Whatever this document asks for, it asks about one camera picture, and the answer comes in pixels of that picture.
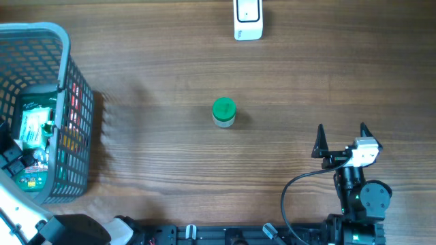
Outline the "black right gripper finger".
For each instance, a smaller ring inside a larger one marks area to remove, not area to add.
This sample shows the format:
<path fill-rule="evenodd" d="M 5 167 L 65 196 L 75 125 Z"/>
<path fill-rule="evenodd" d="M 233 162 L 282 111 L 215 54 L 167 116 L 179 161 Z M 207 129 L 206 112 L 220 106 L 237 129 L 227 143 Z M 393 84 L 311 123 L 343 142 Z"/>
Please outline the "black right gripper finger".
<path fill-rule="evenodd" d="M 360 136 L 361 137 L 372 137 L 378 145 L 378 149 L 382 150 L 383 146 L 382 144 L 376 139 L 376 137 L 369 131 L 368 127 L 366 126 L 366 124 L 364 122 L 360 123 Z"/>
<path fill-rule="evenodd" d="M 328 143 L 323 124 L 319 124 L 317 128 L 317 137 L 313 147 L 313 152 L 326 152 L 328 151 Z"/>

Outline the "green lid jar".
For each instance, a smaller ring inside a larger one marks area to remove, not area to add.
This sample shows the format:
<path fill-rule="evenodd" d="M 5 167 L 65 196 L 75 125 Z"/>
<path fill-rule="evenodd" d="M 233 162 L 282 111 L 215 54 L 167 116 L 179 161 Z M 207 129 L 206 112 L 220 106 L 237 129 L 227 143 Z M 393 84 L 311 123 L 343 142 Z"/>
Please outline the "green lid jar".
<path fill-rule="evenodd" d="M 221 128 L 233 125 L 236 118 L 236 104 L 229 97 L 218 98 L 212 107 L 213 122 Z"/>

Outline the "green glove package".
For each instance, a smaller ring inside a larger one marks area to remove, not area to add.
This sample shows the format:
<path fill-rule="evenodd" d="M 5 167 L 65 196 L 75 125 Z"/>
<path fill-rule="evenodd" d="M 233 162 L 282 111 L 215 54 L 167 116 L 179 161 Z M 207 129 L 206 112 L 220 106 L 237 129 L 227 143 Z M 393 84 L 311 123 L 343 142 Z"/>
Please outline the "green glove package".
<path fill-rule="evenodd" d="M 53 136 L 54 117 L 57 105 L 57 93 L 34 93 L 25 94 L 20 98 L 20 126 L 22 122 L 22 113 L 25 110 L 34 108 L 50 108 L 50 119 L 42 125 L 42 133 L 47 137 L 46 147 L 35 149 L 24 149 L 22 143 L 23 156 L 21 162 L 24 169 L 15 177 L 15 182 L 24 192 L 40 192 L 47 181 L 48 177 L 48 160 L 50 138 Z"/>

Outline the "teal wipes packet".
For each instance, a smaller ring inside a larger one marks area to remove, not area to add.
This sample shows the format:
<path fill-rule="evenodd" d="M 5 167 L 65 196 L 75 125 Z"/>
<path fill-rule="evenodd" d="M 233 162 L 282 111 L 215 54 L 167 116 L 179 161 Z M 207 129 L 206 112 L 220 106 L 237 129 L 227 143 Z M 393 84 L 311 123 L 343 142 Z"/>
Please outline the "teal wipes packet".
<path fill-rule="evenodd" d="M 23 148 L 35 149 L 46 147 L 47 137 L 42 133 L 42 125 L 50 119 L 50 108 L 34 108 L 22 113 L 19 140 Z"/>

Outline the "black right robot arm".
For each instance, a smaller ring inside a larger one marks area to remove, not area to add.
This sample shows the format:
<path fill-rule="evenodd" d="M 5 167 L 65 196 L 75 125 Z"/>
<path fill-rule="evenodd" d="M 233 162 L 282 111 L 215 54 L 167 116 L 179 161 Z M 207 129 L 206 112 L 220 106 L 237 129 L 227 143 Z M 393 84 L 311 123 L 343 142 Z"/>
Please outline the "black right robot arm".
<path fill-rule="evenodd" d="M 380 180 L 366 180 L 364 168 L 374 165 L 383 146 L 364 123 L 360 136 L 344 150 L 329 150 L 324 126 L 319 125 L 311 156 L 322 170 L 334 172 L 340 214 L 329 214 L 320 228 L 320 244 L 385 244 L 382 221 L 392 189 Z"/>

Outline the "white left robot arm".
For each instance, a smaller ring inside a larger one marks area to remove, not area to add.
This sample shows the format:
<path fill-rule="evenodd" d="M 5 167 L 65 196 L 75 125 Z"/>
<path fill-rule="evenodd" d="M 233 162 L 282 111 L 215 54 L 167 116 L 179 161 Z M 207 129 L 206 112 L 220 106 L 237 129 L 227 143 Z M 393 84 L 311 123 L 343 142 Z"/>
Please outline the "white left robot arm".
<path fill-rule="evenodd" d="M 1 182 L 1 245 L 119 245 L 133 237 L 134 230 L 120 218 L 103 225 L 86 214 L 54 215 L 9 180 Z"/>

